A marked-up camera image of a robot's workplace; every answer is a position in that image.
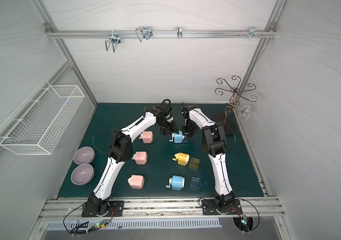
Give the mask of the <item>blue sharpener back row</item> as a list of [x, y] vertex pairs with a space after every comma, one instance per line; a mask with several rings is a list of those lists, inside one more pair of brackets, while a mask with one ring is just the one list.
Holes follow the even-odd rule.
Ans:
[[185, 140], [185, 136], [183, 135], [182, 131], [179, 131], [178, 133], [172, 133], [172, 138], [170, 142], [175, 144], [181, 144]]

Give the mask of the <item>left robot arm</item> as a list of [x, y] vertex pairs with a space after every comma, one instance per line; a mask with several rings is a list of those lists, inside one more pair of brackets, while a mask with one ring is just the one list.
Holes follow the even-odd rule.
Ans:
[[158, 125], [160, 133], [165, 136], [178, 132], [169, 99], [163, 100], [155, 107], [145, 108], [143, 114], [133, 123], [120, 130], [112, 131], [106, 166], [87, 199], [86, 210], [90, 210], [98, 217], [106, 215], [113, 184], [125, 162], [133, 155], [132, 143], [146, 129], [154, 125]]

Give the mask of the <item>yellow tray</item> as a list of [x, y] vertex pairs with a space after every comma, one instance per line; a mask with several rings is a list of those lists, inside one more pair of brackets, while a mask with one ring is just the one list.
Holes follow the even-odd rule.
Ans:
[[189, 160], [189, 167], [192, 169], [197, 170], [200, 166], [201, 160], [200, 159], [196, 159], [196, 158], [190, 158]]

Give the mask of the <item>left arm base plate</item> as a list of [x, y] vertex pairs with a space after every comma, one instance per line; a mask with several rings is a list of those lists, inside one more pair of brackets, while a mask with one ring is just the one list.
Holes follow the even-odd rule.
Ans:
[[107, 218], [107, 217], [121, 217], [124, 207], [124, 201], [108, 201], [100, 205], [92, 206], [91, 203], [86, 202], [83, 206], [81, 217], [83, 218]]

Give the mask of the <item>pink sharpener back row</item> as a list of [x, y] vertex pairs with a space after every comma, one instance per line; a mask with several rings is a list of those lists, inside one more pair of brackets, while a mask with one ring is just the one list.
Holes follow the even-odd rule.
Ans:
[[153, 143], [153, 132], [152, 131], [144, 131], [140, 134], [139, 139], [142, 140], [144, 144], [152, 144]]

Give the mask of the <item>yellow sharpener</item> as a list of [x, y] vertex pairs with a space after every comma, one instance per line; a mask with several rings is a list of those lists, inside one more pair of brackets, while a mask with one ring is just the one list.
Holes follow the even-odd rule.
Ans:
[[177, 153], [174, 155], [173, 161], [176, 161], [181, 166], [186, 166], [190, 160], [190, 155], [185, 153]]

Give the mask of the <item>pink sharpener row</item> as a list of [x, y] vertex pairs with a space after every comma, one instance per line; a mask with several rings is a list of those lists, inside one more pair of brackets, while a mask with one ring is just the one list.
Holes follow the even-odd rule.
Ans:
[[131, 175], [127, 182], [132, 189], [141, 190], [144, 186], [144, 176]]
[[140, 134], [139, 139], [142, 140], [144, 144], [152, 144], [153, 143], [153, 132], [152, 131], [144, 131]]
[[147, 152], [135, 152], [132, 159], [137, 165], [146, 165], [147, 163]]

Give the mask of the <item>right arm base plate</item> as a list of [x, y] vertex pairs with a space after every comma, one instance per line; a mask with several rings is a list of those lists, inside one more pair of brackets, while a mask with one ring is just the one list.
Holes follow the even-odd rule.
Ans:
[[206, 198], [200, 198], [198, 200], [198, 204], [202, 208], [203, 215], [205, 216], [213, 216], [213, 215], [242, 215], [242, 206], [239, 199], [235, 199], [235, 202], [230, 206], [227, 207], [225, 210], [219, 211], [218, 207], [216, 206], [214, 199], [206, 199]]

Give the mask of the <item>pink sharpener front row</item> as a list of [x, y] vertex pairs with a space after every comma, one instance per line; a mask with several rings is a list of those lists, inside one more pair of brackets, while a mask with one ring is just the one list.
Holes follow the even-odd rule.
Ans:
[[131, 175], [127, 182], [132, 189], [141, 190], [144, 186], [144, 176]]

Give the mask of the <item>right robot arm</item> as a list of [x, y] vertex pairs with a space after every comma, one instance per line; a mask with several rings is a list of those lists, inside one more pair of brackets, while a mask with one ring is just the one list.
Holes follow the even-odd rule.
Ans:
[[227, 214], [234, 206], [236, 198], [226, 165], [228, 142], [224, 125], [211, 120], [197, 105], [183, 106], [181, 113], [186, 119], [185, 130], [189, 134], [192, 134], [195, 128], [202, 131], [203, 149], [211, 161], [215, 178], [216, 209], [220, 214]]

